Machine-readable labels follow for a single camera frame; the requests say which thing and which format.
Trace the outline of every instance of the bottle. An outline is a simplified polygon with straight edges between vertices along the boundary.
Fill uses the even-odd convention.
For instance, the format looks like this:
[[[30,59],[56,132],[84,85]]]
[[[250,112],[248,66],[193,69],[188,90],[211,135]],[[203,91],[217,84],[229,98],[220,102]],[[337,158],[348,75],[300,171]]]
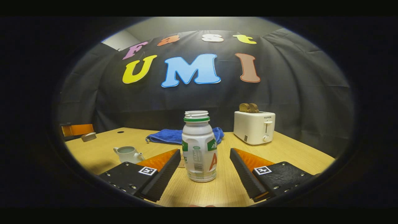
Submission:
[[[182,151],[188,177],[196,182],[216,178],[217,142],[205,110],[185,112],[182,129]]]

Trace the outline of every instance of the table surface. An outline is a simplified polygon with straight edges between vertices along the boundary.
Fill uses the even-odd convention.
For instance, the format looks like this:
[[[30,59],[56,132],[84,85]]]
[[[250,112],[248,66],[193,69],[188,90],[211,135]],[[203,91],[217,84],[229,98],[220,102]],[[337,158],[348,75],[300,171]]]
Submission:
[[[72,155],[88,171],[99,175],[119,165],[119,157],[114,147],[134,146],[143,153],[145,159],[163,152],[180,149],[180,145],[154,143],[145,138],[158,131],[134,128],[118,128],[97,134],[97,138],[83,142],[81,139],[67,141]],[[256,204],[249,198],[242,182],[229,158],[230,149],[237,148],[279,163],[289,162],[310,173],[317,174],[325,170],[334,158],[281,133],[274,132],[273,141],[262,145],[248,145],[233,132],[225,132],[217,146],[217,177],[207,183],[191,181],[185,168],[177,168],[168,183],[161,199],[156,204],[162,206],[185,207],[189,205],[217,207],[238,207]]]

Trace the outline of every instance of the toaster knob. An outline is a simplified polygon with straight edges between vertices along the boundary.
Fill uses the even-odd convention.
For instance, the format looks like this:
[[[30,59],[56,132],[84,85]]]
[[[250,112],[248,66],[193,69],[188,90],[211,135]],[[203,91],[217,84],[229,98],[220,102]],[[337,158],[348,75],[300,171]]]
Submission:
[[[269,135],[264,135],[263,136],[263,141],[268,141],[269,140]]]

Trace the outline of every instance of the black backdrop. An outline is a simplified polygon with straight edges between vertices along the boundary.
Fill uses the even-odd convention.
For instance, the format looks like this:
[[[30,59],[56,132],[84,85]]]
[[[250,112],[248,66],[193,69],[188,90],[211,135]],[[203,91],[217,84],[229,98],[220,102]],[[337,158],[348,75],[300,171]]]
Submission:
[[[203,41],[203,34],[222,35],[223,42]],[[240,42],[244,34],[257,44]],[[163,46],[164,38],[180,40]],[[353,98],[344,74],[321,49],[303,37],[279,29],[265,36],[232,31],[190,31],[148,40],[133,57],[99,44],[89,51],[67,77],[61,92],[60,123],[93,123],[96,132],[119,127],[149,130],[182,129],[186,110],[207,110],[210,125],[233,131],[234,111],[240,103],[254,102],[261,111],[276,114],[275,131],[336,156],[348,144],[354,121]],[[191,64],[205,53],[216,54],[217,84],[189,84],[163,88],[171,57]],[[240,79],[242,66],[235,53],[254,56],[259,83]],[[125,84],[126,65],[157,55],[141,80]]]

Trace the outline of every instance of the toaster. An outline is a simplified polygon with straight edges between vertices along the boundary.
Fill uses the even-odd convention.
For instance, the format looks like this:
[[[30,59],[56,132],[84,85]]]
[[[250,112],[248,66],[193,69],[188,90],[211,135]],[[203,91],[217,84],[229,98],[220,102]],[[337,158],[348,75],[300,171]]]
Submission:
[[[275,128],[275,114],[260,111],[247,113],[235,111],[234,134],[250,145],[272,141]]]

